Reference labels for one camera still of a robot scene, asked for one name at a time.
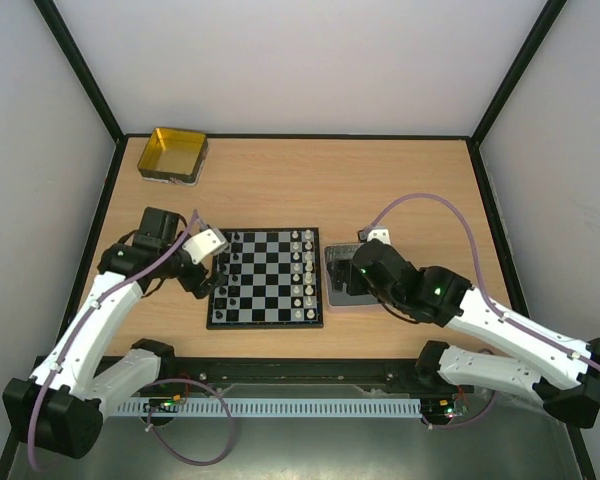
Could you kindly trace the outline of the black white chess board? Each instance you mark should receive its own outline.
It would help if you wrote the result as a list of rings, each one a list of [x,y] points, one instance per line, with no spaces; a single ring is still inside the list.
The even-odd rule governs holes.
[[[311,230],[313,238],[305,240],[304,231]],[[293,240],[294,230],[299,238]],[[301,329],[321,328],[324,326],[322,278],[319,229],[316,227],[287,228],[238,228],[224,229],[223,235],[229,242],[227,250],[213,259],[213,269],[226,277],[221,285],[226,294],[219,295],[216,288],[209,296],[207,328],[209,330],[245,330],[245,329]],[[306,251],[304,244],[310,241],[313,249]],[[299,242],[300,250],[293,251],[292,243]],[[300,260],[294,262],[293,253],[300,254]],[[313,253],[314,281],[304,283],[305,253]],[[300,281],[292,280],[293,265],[300,264]],[[293,286],[299,285],[301,292],[293,293]],[[305,294],[307,285],[312,285],[314,293]],[[314,304],[308,306],[307,297],[314,298]],[[293,300],[300,298],[302,305],[295,307]],[[309,309],[315,311],[315,317],[308,319]],[[303,317],[296,319],[294,311],[301,310]]]

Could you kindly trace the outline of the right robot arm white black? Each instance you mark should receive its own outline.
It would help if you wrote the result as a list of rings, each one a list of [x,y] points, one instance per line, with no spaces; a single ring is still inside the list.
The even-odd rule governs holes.
[[[371,295],[411,324],[432,324],[501,350],[493,356],[429,341],[415,366],[418,384],[473,385],[523,398],[553,418],[590,429],[600,411],[600,338],[573,339],[492,300],[441,266],[415,267],[390,244],[372,239],[327,263],[332,287]]]

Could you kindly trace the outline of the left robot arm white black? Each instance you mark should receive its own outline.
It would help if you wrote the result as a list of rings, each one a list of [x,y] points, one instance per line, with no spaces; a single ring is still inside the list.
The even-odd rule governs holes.
[[[28,454],[43,448],[84,457],[104,421],[134,393],[176,370],[175,351],[141,339],[113,366],[97,370],[116,332],[152,281],[177,280],[197,299],[210,294],[219,277],[206,258],[227,246],[224,235],[198,216],[184,222],[175,212],[148,207],[137,229],[107,248],[91,289],[51,353],[26,380],[13,378],[2,398],[12,431]]]

